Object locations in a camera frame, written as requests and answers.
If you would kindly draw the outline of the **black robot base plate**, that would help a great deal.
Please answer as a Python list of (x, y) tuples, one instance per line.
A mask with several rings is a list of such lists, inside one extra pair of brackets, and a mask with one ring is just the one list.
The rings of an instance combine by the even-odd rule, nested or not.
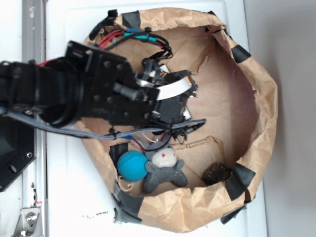
[(4, 192), (35, 159), (35, 130), (0, 118), (0, 191)]

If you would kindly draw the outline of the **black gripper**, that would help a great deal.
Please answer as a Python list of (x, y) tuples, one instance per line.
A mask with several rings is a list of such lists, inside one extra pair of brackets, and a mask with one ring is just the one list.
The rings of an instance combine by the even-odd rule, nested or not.
[(139, 128), (170, 129), (187, 121), (186, 103), (198, 88), (191, 73), (168, 73), (152, 57), (141, 65), (142, 72), (133, 72), (126, 58), (89, 49), (84, 71), (91, 74), (91, 86), (85, 116)]

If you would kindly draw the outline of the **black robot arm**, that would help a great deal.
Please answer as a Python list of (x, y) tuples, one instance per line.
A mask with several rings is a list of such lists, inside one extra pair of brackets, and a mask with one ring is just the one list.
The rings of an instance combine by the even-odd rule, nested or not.
[(111, 125), (165, 129), (188, 119), (188, 98), (197, 85), (190, 72), (163, 72), (159, 61), (167, 45), (142, 60), (134, 72), (128, 60), (96, 46), (69, 42), (66, 55), (39, 66), (0, 66), (0, 104), (5, 112), (31, 111), (54, 127), (80, 118), (100, 118)]

